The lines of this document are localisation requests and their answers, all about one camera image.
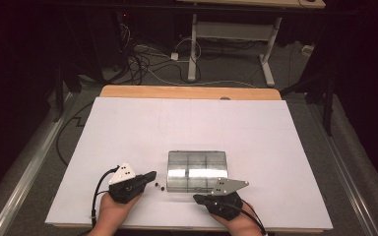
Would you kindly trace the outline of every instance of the gray carpet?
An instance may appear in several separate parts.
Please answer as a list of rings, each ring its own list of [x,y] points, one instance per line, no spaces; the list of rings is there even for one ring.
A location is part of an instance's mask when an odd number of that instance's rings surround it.
[[[201,57],[198,61],[198,66],[201,70],[201,81],[199,83],[239,81],[258,88],[265,88],[263,74],[258,67],[256,58],[257,52],[263,51],[263,49],[264,45],[256,44],[248,50],[226,52],[224,56],[215,60]],[[301,45],[298,43],[284,48],[275,48],[270,58],[270,64],[275,77],[276,89],[283,89],[292,85],[299,78],[307,61],[307,58],[299,53],[300,49]],[[206,58],[220,56],[219,53],[208,52],[208,49],[204,49],[202,53]],[[161,61],[164,61],[164,58],[151,56],[152,64]],[[182,75],[186,75],[187,73],[185,65],[181,65]],[[152,86],[169,85],[160,80],[183,84],[179,80],[180,72],[177,67],[169,66],[161,68],[155,71],[155,73],[158,78],[147,74],[142,84]],[[106,69],[104,70],[104,74],[109,78],[114,72]],[[203,86],[246,87],[246,85],[234,82],[206,84]],[[101,86],[84,84],[83,91],[78,94],[68,117],[73,116],[76,111],[94,100],[98,96],[100,89]],[[302,94],[290,94],[286,97],[286,101],[334,225],[333,230],[318,235],[364,235],[365,232],[339,178],[324,134],[318,129],[318,123],[315,123],[313,119],[312,110],[315,108],[313,106],[316,105],[306,104]],[[378,175],[365,155],[364,149],[359,145],[358,138],[347,122],[347,118],[341,109],[341,104],[337,100],[334,104],[334,110],[333,139],[339,147],[341,154],[346,157],[346,165],[352,167],[350,172],[353,180],[366,200],[369,209],[373,212],[374,221],[378,225]],[[85,124],[89,112],[90,108],[87,108],[78,115],[82,117],[80,124]],[[60,137],[60,151],[67,162],[75,149],[82,130],[81,125],[78,125],[78,120],[75,119],[69,123]],[[20,155],[19,159],[14,163],[13,168],[5,176],[4,181],[0,185],[0,210],[18,183],[23,170],[31,159],[32,152],[34,152],[37,146],[39,146],[39,143],[35,139],[32,139],[30,145]],[[55,144],[52,144],[27,198],[6,235],[78,235],[86,230],[86,228],[57,228],[44,223],[65,170],[66,166],[60,160]],[[123,235],[173,235],[167,231],[132,230],[123,231],[122,233]]]

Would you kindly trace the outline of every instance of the transparent container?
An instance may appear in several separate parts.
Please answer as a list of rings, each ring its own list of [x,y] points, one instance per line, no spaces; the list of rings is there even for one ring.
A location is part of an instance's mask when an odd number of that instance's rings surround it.
[[[168,153],[168,192],[209,193],[219,177],[228,177],[224,151],[172,150]]]

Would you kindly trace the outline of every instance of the metal desk leg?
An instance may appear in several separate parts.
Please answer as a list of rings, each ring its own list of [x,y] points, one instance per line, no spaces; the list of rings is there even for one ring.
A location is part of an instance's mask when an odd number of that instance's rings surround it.
[[[194,82],[196,80],[196,25],[197,25],[197,15],[193,15],[192,20],[192,41],[190,49],[189,58],[189,69],[188,69],[188,81]]]
[[[273,45],[275,44],[276,36],[278,35],[279,26],[281,25],[281,21],[282,21],[282,18],[276,18],[275,24],[273,26],[273,29],[272,29],[272,32],[271,32],[271,35],[270,35],[270,38],[269,38],[269,41],[268,41],[266,54],[260,55],[260,62],[262,64],[263,73],[265,74],[265,79],[266,79],[266,83],[267,83],[268,87],[274,87],[275,86],[275,81],[273,80],[272,72],[270,71],[268,61],[269,61],[270,54],[272,53]]]

